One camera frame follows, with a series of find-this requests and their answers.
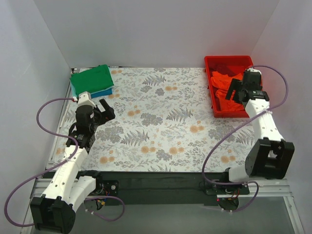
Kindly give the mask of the orange t shirt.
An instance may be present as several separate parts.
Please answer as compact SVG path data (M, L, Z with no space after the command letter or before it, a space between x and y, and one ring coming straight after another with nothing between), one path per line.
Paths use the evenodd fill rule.
M223 75L217 71L212 72L211 81L213 87L216 88L215 96L219 100L221 111L225 112L244 111L243 105L235 103L233 100L225 99L233 78L237 80L242 80L243 75L240 73L233 77L230 77L228 75Z

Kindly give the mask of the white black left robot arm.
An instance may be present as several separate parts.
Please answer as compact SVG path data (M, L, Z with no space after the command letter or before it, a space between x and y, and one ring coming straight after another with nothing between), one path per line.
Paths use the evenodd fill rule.
M30 209L37 230L68 234L72 230L76 211L97 187L96 177L83 175L77 179L82 163L88 156L98 126L114 119L112 107L100 99L101 111L87 96L77 100L76 121L68 130L63 164L59 166L47 188L32 198Z

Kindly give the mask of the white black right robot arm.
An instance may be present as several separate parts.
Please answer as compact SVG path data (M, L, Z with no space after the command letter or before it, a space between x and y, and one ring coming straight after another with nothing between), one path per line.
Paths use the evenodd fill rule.
M294 154L294 144L285 141L277 129L269 96L262 90L261 72L244 71L242 80L231 81L226 99L243 105L252 121L255 144L242 166L229 168L230 182L247 182L252 177L283 179Z

